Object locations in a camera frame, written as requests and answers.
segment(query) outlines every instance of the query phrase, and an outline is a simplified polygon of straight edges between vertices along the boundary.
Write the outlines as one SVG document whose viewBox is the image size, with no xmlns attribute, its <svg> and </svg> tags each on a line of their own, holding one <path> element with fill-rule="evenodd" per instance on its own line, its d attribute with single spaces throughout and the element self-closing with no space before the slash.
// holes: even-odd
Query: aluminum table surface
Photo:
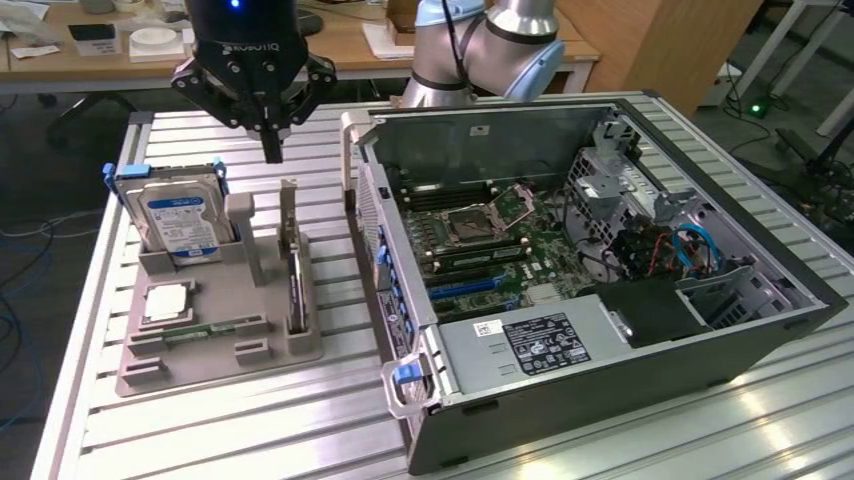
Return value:
<svg viewBox="0 0 854 480">
<path fill-rule="evenodd" d="M 854 260 L 661 100 L 625 96 L 714 180 L 849 299 Z M 587 95 L 583 98 L 617 98 Z M 555 98 L 579 98 L 565 95 Z M 202 112 L 131 125 L 122 161 L 228 165 L 252 192 L 258 235 L 275 233 L 279 178 L 294 178 L 311 238 L 322 360 L 131 398 L 115 394 L 139 235 L 110 200 L 34 478 L 406 479 L 398 424 L 386 411 L 376 343 L 344 221 L 343 111 L 323 106 L 286 141 L 286 162 Z M 678 191 L 682 174 L 643 157 Z M 726 385 L 679 397 L 437 474 L 459 479 L 833 478 L 854 472 L 854 307 Z"/>
</svg>

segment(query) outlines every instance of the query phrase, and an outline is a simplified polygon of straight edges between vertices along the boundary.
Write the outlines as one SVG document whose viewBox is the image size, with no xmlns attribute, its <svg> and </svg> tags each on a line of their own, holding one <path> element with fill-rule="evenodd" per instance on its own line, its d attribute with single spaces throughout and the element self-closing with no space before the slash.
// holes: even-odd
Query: wooden desk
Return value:
<svg viewBox="0 0 854 480">
<path fill-rule="evenodd" d="M 409 77 L 411 60 L 384 61 L 374 57 L 362 33 L 362 23 L 366 20 L 336 13 L 383 21 L 383 9 L 367 5 L 342 5 L 330 8 L 334 11 L 311 9 L 323 17 L 324 28 L 320 33 L 308 37 L 308 47 L 312 53 L 332 59 L 339 79 Z M 23 60 L 11 58 L 8 71 L 0 70 L 0 94 L 167 88 L 172 69 L 179 62 L 131 63 L 127 53 L 102 57 L 78 55 L 67 26 L 110 23 L 128 17 L 131 14 L 126 13 L 88 15 L 79 4 L 51 5 L 46 21 L 67 40 L 63 51 Z M 593 62 L 599 59 L 599 52 L 583 41 L 575 27 L 562 14 L 559 21 L 559 38 L 566 41 L 567 52 L 562 70 L 574 73 L 570 75 L 565 90 L 581 91 Z M 23 46 L 18 38 L 10 39 L 8 44 L 10 48 Z M 127 35 L 123 38 L 123 48 L 127 52 Z"/>
</svg>

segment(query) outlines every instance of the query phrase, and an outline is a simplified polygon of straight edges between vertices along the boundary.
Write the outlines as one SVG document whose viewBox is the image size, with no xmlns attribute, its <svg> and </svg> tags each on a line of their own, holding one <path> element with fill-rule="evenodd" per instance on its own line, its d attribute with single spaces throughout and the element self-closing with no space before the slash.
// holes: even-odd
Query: sticker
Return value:
<svg viewBox="0 0 854 480">
<path fill-rule="evenodd" d="M 202 215 L 202 197 L 170 198 L 148 202 L 151 218 L 158 226 L 166 250 L 179 257 L 210 255 L 219 242 L 211 222 Z"/>
<path fill-rule="evenodd" d="M 475 125 L 469 129 L 470 137 L 485 137 L 490 134 L 490 126 L 489 125 Z"/>
<path fill-rule="evenodd" d="M 585 344 L 563 313 L 505 325 L 505 334 L 527 375 L 590 361 Z"/>
<path fill-rule="evenodd" d="M 495 335 L 502 333 L 502 319 L 498 318 L 495 320 L 490 320 L 487 322 L 479 322 L 474 324 L 475 334 L 479 337 L 486 337 L 487 335 Z"/>
</svg>

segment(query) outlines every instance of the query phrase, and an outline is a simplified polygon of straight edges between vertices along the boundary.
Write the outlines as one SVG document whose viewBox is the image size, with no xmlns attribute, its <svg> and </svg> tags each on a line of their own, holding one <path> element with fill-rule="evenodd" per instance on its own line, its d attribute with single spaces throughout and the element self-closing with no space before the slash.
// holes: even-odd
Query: white box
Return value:
<svg viewBox="0 0 854 480">
<path fill-rule="evenodd" d="M 131 34 L 130 58 L 131 63 L 183 60 L 183 36 L 166 28 L 143 28 Z"/>
<path fill-rule="evenodd" d="M 706 94 L 706 98 L 703 102 L 699 104 L 701 107 L 718 107 L 723 103 L 723 99 L 726 98 L 730 90 L 733 89 L 733 82 L 738 83 L 738 80 L 742 78 L 742 71 L 735 68 L 729 63 L 723 64 L 721 67 L 721 71 L 718 72 L 718 78 L 715 78 L 715 83 L 709 89 L 709 93 Z"/>
<path fill-rule="evenodd" d="M 122 53 L 122 36 L 110 24 L 68 25 L 78 53 L 83 57 Z"/>
</svg>

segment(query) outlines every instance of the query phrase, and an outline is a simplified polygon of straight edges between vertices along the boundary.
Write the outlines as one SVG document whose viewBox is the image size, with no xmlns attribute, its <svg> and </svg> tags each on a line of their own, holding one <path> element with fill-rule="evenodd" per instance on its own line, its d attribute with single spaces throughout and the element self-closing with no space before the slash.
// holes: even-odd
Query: motherboard chip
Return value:
<svg viewBox="0 0 854 480">
<path fill-rule="evenodd" d="M 483 240 L 495 236 L 493 222 L 482 210 L 449 213 L 449 229 L 461 242 Z"/>
</svg>

